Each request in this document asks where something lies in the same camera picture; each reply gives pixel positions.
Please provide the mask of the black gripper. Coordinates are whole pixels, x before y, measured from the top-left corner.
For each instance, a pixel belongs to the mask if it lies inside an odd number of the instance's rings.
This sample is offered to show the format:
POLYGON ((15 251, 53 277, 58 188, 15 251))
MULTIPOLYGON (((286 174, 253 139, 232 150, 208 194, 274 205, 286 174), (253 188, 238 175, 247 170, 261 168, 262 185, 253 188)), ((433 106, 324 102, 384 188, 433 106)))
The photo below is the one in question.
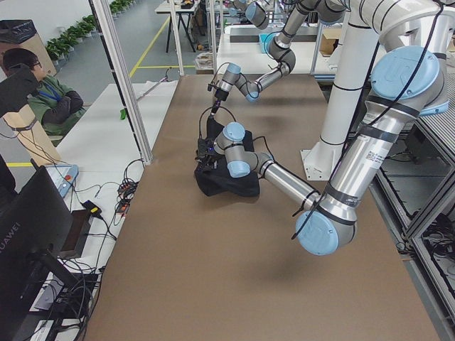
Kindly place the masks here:
POLYGON ((219 155, 214 149, 214 140, 198 138, 195 160, 198 162, 197 171, 212 171, 217 168, 219 155))
POLYGON ((213 116, 217 113, 220 108, 221 102, 224 102, 228 97, 228 91, 217 86, 214 82, 208 84, 208 91, 215 90, 215 99, 211 107, 210 114, 213 116))

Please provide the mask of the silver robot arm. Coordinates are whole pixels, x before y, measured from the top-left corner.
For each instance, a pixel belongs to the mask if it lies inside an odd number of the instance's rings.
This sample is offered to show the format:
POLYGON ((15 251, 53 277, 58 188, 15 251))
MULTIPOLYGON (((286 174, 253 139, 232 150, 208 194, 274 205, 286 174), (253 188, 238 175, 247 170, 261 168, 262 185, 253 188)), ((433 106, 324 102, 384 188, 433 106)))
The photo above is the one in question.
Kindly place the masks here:
POLYGON ((232 88, 237 88, 248 102, 254 102, 263 90, 293 71, 296 56, 291 49, 291 42, 311 12, 317 13, 322 23, 333 24, 341 19, 345 10, 346 6, 340 1, 295 1, 284 26, 280 31, 268 34, 263 42, 265 54, 275 62, 275 66, 251 81, 242 73, 240 65, 223 63, 223 76, 208 84, 208 90, 215 91, 210 114, 213 116, 217 113, 232 88))
POLYGON ((277 65, 255 81, 231 63, 208 85, 215 100, 199 129, 194 175, 208 195, 259 195, 265 179, 300 204, 294 237, 315 255, 350 243, 356 207, 405 125, 445 112, 446 50, 454 29, 452 1, 297 1, 278 35, 266 45, 277 65), (307 176, 326 181, 323 191, 257 152, 243 125, 226 125, 215 114, 232 88, 253 102, 262 90, 288 75, 296 64, 291 41, 309 13, 326 25, 344 15, 333 90, 318 143, 304 156, 307 176))

